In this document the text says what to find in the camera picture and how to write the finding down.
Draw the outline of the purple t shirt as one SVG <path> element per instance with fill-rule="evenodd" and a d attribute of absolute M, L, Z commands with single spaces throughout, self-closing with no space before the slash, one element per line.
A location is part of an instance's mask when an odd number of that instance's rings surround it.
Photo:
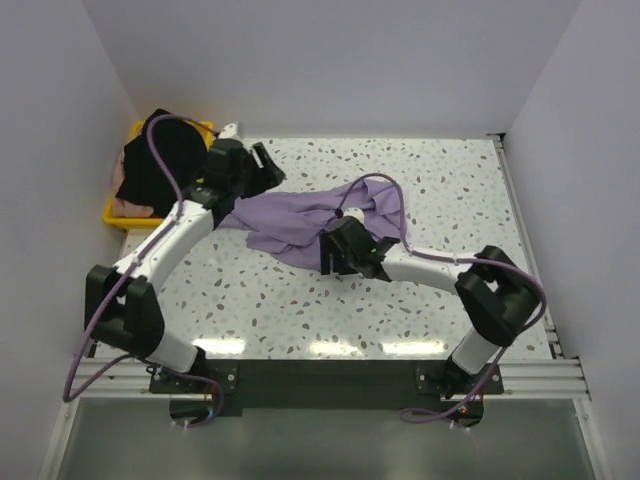
<path fill-rule="evenodd" d="M 241 199 L 221 222 L 222 228 L 247 232 L 246 246 L 286 265 L 318 271 L 320 235 L 336 220 L 335 211 L 357 207 L 374 239 L 400 236 L 401 208 L 389 182 L 365 179 L 319 192 L 269 192 Z"/>

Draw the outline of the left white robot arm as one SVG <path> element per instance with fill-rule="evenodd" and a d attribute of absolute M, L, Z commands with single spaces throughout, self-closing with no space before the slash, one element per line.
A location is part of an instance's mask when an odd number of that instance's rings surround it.
<path fill-rule="evenodd" d="M 218 137 L 193 183 L 160 226 L 111 267 L 86 278 L 85 330 L 91 339 L 172 371 L 173 382 L 196 392 L 209 375 L 204 351 L 169 328 L 158 295 L 190 250 L 229 215 L 239 199 L 279 186 L 284 172 L 266 147 Z"/>

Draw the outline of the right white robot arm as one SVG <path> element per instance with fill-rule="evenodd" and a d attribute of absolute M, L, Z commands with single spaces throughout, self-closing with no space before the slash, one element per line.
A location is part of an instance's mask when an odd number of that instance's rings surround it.
<path fill-rule="evenodd" d="M 349 216 L 320 235 L 320 273 L 415 283 L 457 296 L 470 330 L 429 378 L 445 398 L 476 386 L 491 358 L 514 343 L 536 312 L 544 311 L 541 287 L 498 247 L 461 257 L 410 250 L 396 238 L 376 241 Z"/>

